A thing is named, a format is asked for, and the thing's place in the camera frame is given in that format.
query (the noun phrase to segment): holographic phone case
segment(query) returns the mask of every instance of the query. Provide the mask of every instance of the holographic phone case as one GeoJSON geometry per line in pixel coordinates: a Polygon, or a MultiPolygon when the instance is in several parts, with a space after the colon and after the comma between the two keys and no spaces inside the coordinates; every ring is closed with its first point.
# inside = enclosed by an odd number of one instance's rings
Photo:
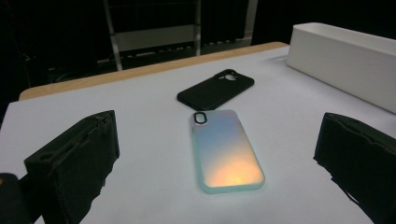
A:
{"type": "Polygon", "coordinates": [[[232,110],[196,112],[191,118],[198,180],[206,193],[259,189],[264,174],[232,110]]]}

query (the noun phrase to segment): white table surface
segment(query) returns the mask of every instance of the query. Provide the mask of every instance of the white table surface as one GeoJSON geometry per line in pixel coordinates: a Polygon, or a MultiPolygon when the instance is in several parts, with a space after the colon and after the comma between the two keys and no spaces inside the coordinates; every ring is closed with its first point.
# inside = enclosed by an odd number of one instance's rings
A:
{"type": "Polygon", "coordinates": [[[325,112],[396,137],[396,116],[286,66],[289,47],[9,105],[0,172],[91,114],[116,112],[120,158],[82,223],[372,223],[312,158],[325,112]],[[209,195],[198,186],[188,120],[177,93],[232,68],[255,85],[219,109],[234,110],[266,175],[259,190],[209,195]]]}

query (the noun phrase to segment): phone case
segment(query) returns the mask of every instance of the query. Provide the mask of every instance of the phone case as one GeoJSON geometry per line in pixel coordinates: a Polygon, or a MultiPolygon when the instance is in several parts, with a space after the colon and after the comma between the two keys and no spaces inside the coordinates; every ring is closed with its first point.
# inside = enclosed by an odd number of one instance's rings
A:
{"type": "Polygon", "coordinates": [[[254,79],[226,69],[177,95],[177,99],[197,110],[213,110],[254,84],[254,79]]]}
{"type": "Polygon", "coordinates": [[[232,110],[196,112],[191,118],[198,181],[206,193],[259,189],[264,173],[232,110]]]}

